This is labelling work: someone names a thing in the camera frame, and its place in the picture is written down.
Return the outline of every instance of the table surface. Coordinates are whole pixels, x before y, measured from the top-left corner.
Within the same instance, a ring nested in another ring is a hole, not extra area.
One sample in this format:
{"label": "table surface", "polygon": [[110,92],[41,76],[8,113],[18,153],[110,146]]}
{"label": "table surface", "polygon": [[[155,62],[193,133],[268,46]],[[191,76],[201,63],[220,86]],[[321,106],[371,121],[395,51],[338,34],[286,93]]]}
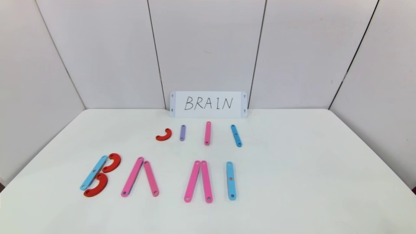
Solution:
{"label": "table surface", "polygon": [[[209,146],[203,143],[206,121],[212,122]],[[167,127],[172,137],[156,141]],[[107,187],[85,197],[80,185],[99,158],[113,152],[122,161],[107,174]],[[138,157],[151,162],[158,197],[143,168],[131,194],[120,195]],[[211,204],[201,176],[192,202],[183,200],[195,160],[208,162]],[[235,166],[235,201],[227,196],[227,161]],[[0,233],[414,234],[415,220],[416,196],[328,110],[250,110],[246,119],[86,110],[1,193]]]}

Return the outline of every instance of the pink stick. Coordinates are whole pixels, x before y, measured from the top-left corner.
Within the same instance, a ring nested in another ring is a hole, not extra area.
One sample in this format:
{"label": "pink stick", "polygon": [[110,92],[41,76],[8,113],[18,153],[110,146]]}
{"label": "pink stick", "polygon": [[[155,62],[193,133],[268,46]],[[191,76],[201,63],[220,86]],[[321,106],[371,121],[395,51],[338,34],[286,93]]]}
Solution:
{"label": "pink stick", "polygon": [[183,198],[185,202],[191,202],[193,191],[195,190],[196,180],[198,179],[199,168],[201,166],[200,161],[195,161],[193,164],[191,177],[189,178],[188,187],[186,188],[185,197]]}
{"label": "pink stick", "polygon": [[205,127],[205,145],[209,145],[211,143],[211,122],[208,121]]}
{"label": "pink stick", "polygon": [[147,180],[149,181],[152,195],[157,197],[159,195],[159,188],[157,187],[155,176],[153,175],[152,167],[149,161],[144,161],[144,170],[146,171]]}
{"label": "pink stick", "polygon": [[211,183],[209,181],[209,173],[208,173],[208,164],[206,161],[201,161],[201,171],[202,171],[202,182],[204,183],[204,193],[205,193],[205,201],[207,203],[211,203],[212,198],[212,191],[211,191]]}
{"label": "pink stick", "polygon": [[123,188],[123,191],[121,192],[122,197],[126,197],[130,194],[131,188],[133,187],[134,182],[136,181],[137,174],[139,174],[140,167],[143,164],[143,157],[139,157],[134,164],[133,169],[131,170],[131,173],[129,175],[129,178],[127,179],[126,185]]}

